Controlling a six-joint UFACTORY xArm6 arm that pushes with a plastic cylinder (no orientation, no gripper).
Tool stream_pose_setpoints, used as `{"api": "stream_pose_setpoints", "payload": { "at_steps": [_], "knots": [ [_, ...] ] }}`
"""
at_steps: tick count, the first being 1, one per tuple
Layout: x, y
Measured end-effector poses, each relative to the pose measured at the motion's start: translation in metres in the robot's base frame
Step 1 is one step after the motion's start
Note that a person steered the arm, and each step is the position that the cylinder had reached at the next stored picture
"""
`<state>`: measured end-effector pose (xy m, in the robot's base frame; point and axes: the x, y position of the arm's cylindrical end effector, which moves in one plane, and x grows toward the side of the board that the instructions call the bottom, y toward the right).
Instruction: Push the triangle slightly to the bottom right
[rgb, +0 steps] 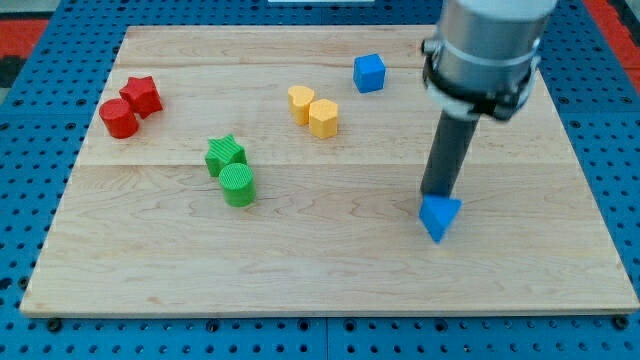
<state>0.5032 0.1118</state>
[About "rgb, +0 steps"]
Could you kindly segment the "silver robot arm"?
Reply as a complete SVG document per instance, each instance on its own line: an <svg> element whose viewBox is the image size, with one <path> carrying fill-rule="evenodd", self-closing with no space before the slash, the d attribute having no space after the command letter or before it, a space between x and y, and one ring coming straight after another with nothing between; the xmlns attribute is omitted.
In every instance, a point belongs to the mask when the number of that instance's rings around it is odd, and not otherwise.
<svg viewBox="0 0 640 360"><path fill-rule="evenodd" d="M508 121L536 80L541 38L556 0L446 0L422 44L423 81L446 115Z"/></svg>

